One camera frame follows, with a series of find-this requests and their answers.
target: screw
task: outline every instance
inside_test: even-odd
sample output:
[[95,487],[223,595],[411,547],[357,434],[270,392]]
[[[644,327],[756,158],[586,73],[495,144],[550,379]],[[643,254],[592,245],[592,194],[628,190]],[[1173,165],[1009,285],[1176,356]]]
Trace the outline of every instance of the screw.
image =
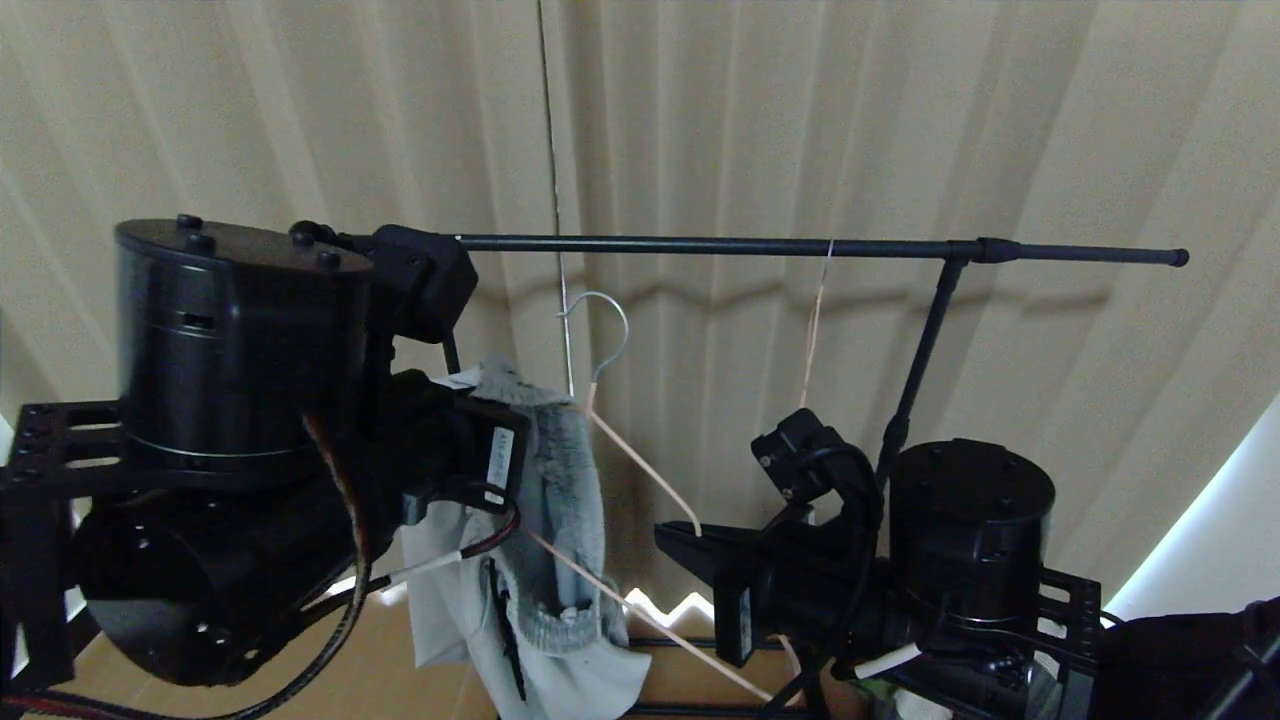
[[202,252],[210,252],[214,250],[214,238],[205,233],[193,232],[187,236],[187,247],[192,250],[200,250]]
[[316,255],[316,264],[325,270],[337,270],[342,265],[342,255],[325,250]]

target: clothing rack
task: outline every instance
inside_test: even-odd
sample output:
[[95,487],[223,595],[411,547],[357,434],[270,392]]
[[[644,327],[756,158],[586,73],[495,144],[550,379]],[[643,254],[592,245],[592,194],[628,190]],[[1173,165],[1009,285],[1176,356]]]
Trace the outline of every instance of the clothing rack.
[[[929,314],[920,332],[920,340],[911,359],[897,410],[884,428],[879,459],[876,464],[876,480],[884,488],[888,468],[906,443],[910,430],[911,407],[924,379],[924,370],[937,343],[942,320],[946,318],[951,296],[960,283],[960,274],[969,263],[998,264],[1014,260],[1060,260],[1076,263],[1123,263],[1142,265],[1170,265],[1181,268],[1190,255],[1187,250],[1155,250],[1142,247],[1097,247],[1074,245],[1024,245],[1020,242],[980,237],[969,241],[886,241],[886,240],[819,240],[819,238],[751,238],[751,237],[653,237],[653,236],[516,236],[516,234],[457,234],[454,238],[468,252],[556,252],[561,269],[561,307],[567,309],[567,286],[563,281],[563,252],[607,252],[607,254],[658,254],[658,255],[740,255],[772,258],[904,258],[942,260],[937,288],[929,304]],[[572,355],[568,320],[563,323],[566,359]],[[452,334],[444,341],[444,357],[449,373],[462,370],[458,360],[457,343]],[[572,395],[572,369],[568,383]],[[832,637],[841,637],[846,628],[835,628]],[[691,641],[699,647],[714,647],[709,639]],[[675,644],[662,639],[637,639],[634,647],[664,647]],[[783,708],[773,717],[801,720],[829,720],[831,711],[822,694],[818,670],[831,660],[829,648],[822,648],[815,656],[801,656],[801,666],[813,675],[803,692],[804,708]],[[759,707],[724,707],[687,703],[640,703],[627,715],[666,715],[680,717],[754,717]]]

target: beige curtain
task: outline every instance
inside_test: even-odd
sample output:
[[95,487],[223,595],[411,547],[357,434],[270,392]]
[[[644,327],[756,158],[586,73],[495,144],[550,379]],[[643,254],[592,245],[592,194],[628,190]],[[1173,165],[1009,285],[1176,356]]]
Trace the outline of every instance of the beige curtain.
[[[116,392],[140,215],[1188,247],[970,268],[913,425],[1039,462],[1050,561],[1114,592],[1280,389],[1277,36],[1262,1],[4,0],[0,413]],[[820,261],[564,260],[632,322],[602,415],[704,521],[771,515],[748,443],[795,409]],[[562,386],[554,256],[476,264],[463,360]],[[809,404],[872,452],[937,269],[832,263]],[[585,387],[620,328],[572,324]],[[680,511],[598,439],[611,570],[669,606]]]

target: brown surface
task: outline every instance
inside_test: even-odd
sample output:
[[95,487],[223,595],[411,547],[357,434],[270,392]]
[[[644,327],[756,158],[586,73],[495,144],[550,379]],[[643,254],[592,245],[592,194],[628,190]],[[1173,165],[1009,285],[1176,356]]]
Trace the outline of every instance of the brown surface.
[[[266,697],[292,679],[315,656],[334,621],[312,628],[279,659],[237,688],[169,685],[134,667],[105,638],[99,637],[81,653],[77,679],[63,689],[154,712],[189,716],[228,712]],[[654,634],[646,625],[634,625],[635,635]],[[710,624],[700,616],[686,616],[678,630],[690,637],[712,634]],[[742,673],[763,689],[774,692],[788,678],[790,667],[781,652],[759,652]],[[829,678],[827,698],[833,717],[860,717],[852,692]],[[641,700],[713,705],[758,702],[677,648],[654,651],[654,664]],[[407,603],[388,607],[374,600],[366,606],[351,641],[324,674],[270,717],[493,720],[495,712],[470,665],[415,669]]]

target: hanger hook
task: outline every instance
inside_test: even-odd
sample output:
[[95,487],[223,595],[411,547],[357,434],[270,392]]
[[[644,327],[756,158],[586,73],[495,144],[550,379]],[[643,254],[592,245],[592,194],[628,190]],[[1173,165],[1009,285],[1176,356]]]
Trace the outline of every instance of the hanger hook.
[[595,370],[591,372],[591,382],[595,383],[600,380],[600,370],[604,370],[614,360],[622,357],[622,352],[627,348],[627,342],[631,341],[631,320],[627,319],[627,311],[622,309],[622,304],[614,300],[613,296],[605,295],[603,292],[596,292],[594,290],[589,290],[582,295],[575,297],[573,302],[570,304],[568,309],[564,310],[563,313],[557,313],[556,316],[568,318],[570,315],[573,314],[573,310],[577,307],[577,304],[586,300],[588,297],[599,297],[602,300],[607,300],[609,305],[613,305],[613,309],[618,311],[618,316],[622,318],[622,345],[618,346],[617,351],[614,351],[613,355],[605,357],[604,361],[596,365]]

